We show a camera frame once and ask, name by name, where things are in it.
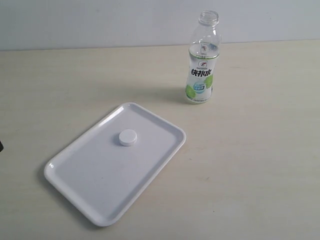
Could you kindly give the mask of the clear plastic drink bottle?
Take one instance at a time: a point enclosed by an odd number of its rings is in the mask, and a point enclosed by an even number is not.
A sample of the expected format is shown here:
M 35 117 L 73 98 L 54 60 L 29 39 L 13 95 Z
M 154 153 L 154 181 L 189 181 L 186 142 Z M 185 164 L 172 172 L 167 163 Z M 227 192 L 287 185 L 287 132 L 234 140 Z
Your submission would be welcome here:
M 204 10 L 190 41 L 185 95 L 194 104 L 207 102 L 213 93 L 214 69 L 220 55 L 219 14 Z

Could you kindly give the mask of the white bottle cap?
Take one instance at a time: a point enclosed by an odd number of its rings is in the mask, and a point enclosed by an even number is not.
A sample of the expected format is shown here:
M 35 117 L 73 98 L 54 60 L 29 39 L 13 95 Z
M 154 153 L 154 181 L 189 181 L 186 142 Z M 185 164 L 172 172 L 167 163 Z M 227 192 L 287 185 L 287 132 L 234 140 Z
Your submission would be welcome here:
M 138 139 L 137 133 L 132 129 L 125 129 L 118 135 L 118 140 L 122 146 L 133 146 Z

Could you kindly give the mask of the white rectangular plastic tray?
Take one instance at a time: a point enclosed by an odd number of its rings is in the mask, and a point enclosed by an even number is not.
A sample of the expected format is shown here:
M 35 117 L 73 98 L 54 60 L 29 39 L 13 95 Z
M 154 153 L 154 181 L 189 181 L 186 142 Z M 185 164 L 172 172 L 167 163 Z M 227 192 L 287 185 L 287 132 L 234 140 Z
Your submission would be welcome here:
M 132 146 L 119 134 L 137 133 Z M 146 108 L 126 102 L 52 157 L 45 179 L 99 227 L 118 221 L 186 141 L 185 132 Z

